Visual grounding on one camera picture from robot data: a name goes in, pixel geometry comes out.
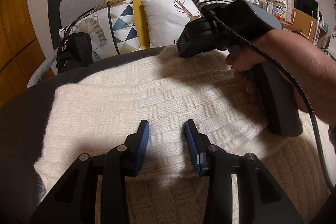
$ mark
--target wooden chair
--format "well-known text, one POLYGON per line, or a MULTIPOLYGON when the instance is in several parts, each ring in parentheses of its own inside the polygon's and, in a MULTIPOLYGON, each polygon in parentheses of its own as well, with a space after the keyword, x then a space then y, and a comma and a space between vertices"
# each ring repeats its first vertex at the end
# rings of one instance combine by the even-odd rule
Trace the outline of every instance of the wooden chair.
POLYGON ((307 38, 310 42, 313 41, 316 28, 315 18, 305 14, 298 9, 293 9, 291 22, 295 27, 302 30, 300 35, 307 38))

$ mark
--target throw pillow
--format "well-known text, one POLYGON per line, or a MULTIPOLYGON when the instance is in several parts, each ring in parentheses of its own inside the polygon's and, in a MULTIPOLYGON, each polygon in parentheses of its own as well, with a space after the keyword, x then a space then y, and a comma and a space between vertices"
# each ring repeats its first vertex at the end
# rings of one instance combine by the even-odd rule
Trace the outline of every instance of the throw pillow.
MULTIPOLYGON (((59 30, 61 37, 64 29, 59 30)), ((93 62, 107 57, 134 52, 140 40, 134 24, 133 0, 125 0, 113 7, 98 10, 80 19, 71 33, 86 32, 91 36, 93 62)))
POLYGON ((150 48, 176 44, 184 27, 202 15, 192 0, 142 0, 150 48))

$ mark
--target silver screw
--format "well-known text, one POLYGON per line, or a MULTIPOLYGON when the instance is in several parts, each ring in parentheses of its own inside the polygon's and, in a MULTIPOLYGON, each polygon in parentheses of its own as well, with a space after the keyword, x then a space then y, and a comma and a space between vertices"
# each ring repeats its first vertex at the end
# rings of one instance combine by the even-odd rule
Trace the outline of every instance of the silver screw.
POLYGON ((215 145, 215 144, 211 144, 208 146, 208 149, 211 151, 211 152, 216 152, 218 150, 218 146, 215 145))
POLYGON ((255 160, 255 154, 253 153, 246 153, 246 158, 248 158, 249 160, 255 160))
POLYGON ((127 149, 127 146, 124 145, 124 144, 121 144, 121 145, 119 145, 119 146, 117 147, 117 150, 118 150, 119 152, 124 152, 126 149, 127 149))
POLYGON ((81 154, 81 155, 79 156, 79 159, 80 159, 81 161, 86 161, 88 158, 89 158, 89 155, 88 155, 88 154, 81 154))

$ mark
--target human hand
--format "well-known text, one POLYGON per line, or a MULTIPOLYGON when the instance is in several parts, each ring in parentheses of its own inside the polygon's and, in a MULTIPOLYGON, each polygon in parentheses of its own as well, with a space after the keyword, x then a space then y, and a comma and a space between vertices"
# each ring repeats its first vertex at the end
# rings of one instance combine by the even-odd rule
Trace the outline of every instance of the human hand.
MULTIPOLYGON (((301 84, 315 114, 329 125, 336 125, 336 62, 307 39, 289 31, 272 30, 255 41, 255 44, 278 60, 301 84)), ((266 60, 249 47, 244 47, 237 59, 228 55, 226 63, 235 71, 235 77, 242 80, 246 71, 266 60)), ((244 88, 248 94, 256 92, 252 79, 245 79, 244 88)), ((294 90, 298 108, 307 112, 304 101, 294 90)))

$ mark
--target ribbed knit texture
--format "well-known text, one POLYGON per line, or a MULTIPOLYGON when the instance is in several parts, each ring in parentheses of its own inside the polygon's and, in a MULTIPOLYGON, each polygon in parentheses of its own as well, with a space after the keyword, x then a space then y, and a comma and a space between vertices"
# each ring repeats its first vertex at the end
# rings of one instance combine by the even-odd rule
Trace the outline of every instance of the ribbed knit texture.
MULTIPOLYGON (((158 56, 59 87, 42 157, 35 164, 46 191, 81 153, 108 152, 124 143, 127 135, 136 132, 140 120, 146 119, 150 137, 144 165, 137 178, 127 178, 131 223, 202 223, 208 179, 195 177, 184 136, 184 123, 193 119, 211 143, 227 152, 255 153, 304 221, 310 221, 328 190, 309 118, 300 114, 304 133, 297 138, 270 134, 265 129, 267 120, 224 59, 219 51, 183 59, 176 47, 169 47, 158 56)), ((335 166, 327 125, 319 122, 319 126, 328 164, 335 166)))

